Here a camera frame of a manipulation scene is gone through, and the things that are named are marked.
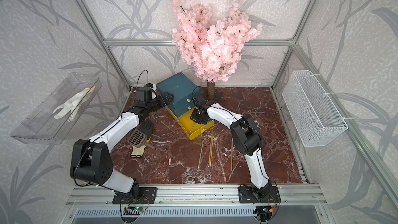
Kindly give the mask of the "yellow bottom drawer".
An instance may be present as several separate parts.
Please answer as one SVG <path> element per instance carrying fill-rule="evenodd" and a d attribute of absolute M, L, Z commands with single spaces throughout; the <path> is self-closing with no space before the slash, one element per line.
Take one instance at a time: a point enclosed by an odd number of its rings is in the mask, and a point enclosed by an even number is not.
<path fill-rule="evenodd" d="M 214 120 L 211 120 L 206 125 L 194 122 L 193 120 L 191 120 L 191 115 L 194 110 L 196 110 L 196 108 L 189 110 L 180 117 L 174 116 L 174 119 L 177 121 L 177 123 L 180 125 L 180 127 L 183 129 L 183 131 L 190 140 L 193 140 L 199 135 L 203 134 L 206 130 L 210 129 L 215 124 Z"/>

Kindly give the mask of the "teal yellow drawer box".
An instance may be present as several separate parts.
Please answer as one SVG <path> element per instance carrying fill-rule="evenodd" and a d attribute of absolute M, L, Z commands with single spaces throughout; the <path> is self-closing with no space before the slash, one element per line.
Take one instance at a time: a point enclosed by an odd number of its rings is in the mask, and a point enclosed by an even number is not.
<path fill-rule="evenodd" d="M 156 87 L 160 94 L 169 92 L 174 95 L 172 104 L 166 107 L 173 118 L 195 108 L 192 98 L 201 93 L 200 88 L 181 72 L 157 83 Z"/>

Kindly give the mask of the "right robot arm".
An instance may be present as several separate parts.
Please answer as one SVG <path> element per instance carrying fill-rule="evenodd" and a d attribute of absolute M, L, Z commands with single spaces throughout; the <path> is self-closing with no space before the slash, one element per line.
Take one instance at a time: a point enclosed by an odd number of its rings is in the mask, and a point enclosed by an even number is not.
<path fill-rule="evenodd" d="M 195 109 L 190 119 L 198 124 L 218 121 L 231 131 L 233 144 L 245 157 L 250 172 L 252 188 L 265 194 L 272 187 L 262 160 L 263 137 L 258 125 L 249 114 L 236 114 L 222 107 L 214 100 L 205 100 L 201 95 L 194 96 Z"/>

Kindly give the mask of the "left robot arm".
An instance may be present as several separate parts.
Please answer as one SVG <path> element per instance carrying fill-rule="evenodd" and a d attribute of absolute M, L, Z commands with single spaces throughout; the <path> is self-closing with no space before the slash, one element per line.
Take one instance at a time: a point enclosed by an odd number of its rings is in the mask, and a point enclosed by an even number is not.
<path fill-rule="evenodd" d="M 133 132 L 134 136 L 147 145 L 154 129 L 147 117 L 171 104 L 173 99 L 174 96 L 168 92 L 158 95 L 145 101 L 144 107 L 136 105 L 123 112 L 117 120 L 90 139 L 78 140 L 73 146 L 70 177 L 74 181 L 85 181 L 85 187 L 99 185 L 139 198 L 138 181 L 117 171 L 110 153 L 129 132 Z"/>

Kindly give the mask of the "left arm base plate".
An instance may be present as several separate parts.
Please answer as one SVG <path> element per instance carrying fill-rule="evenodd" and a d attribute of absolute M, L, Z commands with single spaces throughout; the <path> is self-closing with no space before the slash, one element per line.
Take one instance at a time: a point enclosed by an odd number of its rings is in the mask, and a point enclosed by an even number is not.
<path fill-rule="evenodd" d="M 157 187 L 140 187 L 134 192 L 116 192 L 112 204 L 154 204 Z"/>

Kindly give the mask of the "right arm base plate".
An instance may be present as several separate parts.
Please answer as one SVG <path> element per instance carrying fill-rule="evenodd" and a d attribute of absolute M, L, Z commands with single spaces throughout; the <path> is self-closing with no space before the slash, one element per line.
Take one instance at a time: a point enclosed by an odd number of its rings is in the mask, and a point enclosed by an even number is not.
<path fill-rule="evenodd" d="M 240 185 L 238 187 L 240 203 L 275 203 L 281 202 L 279 189 L 276 186 L 266 186 L 265 189 Z"/>

